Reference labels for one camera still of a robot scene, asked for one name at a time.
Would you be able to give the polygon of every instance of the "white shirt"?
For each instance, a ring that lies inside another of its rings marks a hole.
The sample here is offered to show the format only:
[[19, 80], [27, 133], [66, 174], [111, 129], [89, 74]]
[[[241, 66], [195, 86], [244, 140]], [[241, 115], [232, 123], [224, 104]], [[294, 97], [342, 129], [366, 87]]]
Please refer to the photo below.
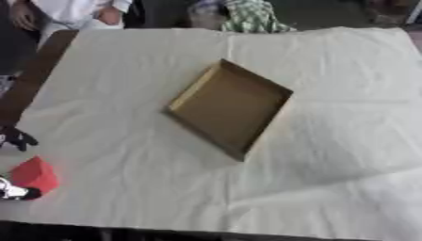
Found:
[[[16, 0], [8, 0], [12, 5]], [[132, 0], [31, 0], [52, 20], [61, 23], [76, 23], [95, 15], [95, 12], [106, 5], [112, 5], [126, 12]]]

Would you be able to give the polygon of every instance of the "cardboard box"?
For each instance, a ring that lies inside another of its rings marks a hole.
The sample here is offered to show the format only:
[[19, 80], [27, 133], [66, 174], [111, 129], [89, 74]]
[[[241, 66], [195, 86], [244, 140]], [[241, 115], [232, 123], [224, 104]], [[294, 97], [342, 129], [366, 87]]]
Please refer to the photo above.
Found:
[[177, 97], [169, 111], [243, 161], [292, 93], [223, 59]]

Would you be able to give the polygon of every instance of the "person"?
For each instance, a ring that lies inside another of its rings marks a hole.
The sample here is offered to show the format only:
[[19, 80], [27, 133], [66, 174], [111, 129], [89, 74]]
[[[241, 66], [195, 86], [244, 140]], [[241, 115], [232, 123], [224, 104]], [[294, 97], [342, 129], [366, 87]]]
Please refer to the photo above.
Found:
[[12, 23], [41, 32], [39, 46], [56, 31], [122, 28], [132, 0], [8, 0]]

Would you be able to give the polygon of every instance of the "table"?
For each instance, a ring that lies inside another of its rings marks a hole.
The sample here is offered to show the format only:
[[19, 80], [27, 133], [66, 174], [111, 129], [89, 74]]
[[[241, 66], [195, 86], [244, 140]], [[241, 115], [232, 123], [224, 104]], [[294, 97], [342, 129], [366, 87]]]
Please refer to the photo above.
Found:
[[[222, 57], [296, 91], [244, 164], [161, 112]], [[0, 218], [420, 240], [421, 60], [398, 29], [81, 33], [19, 122], [41, 145], [1, 156], [61, 187]]]

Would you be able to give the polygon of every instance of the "floor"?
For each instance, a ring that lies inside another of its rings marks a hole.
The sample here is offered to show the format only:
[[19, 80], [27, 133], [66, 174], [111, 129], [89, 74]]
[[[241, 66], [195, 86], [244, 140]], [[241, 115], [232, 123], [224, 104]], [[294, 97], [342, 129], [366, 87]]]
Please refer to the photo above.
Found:
[[[359, 0], [268, 0], [282, 23], [299, 30], [332, 26], [365, 27], [368, 19]], [[0, 75], [20, 70], [36, 50], [36, 42], [8, 21], [8, 6], [0, 1]]]

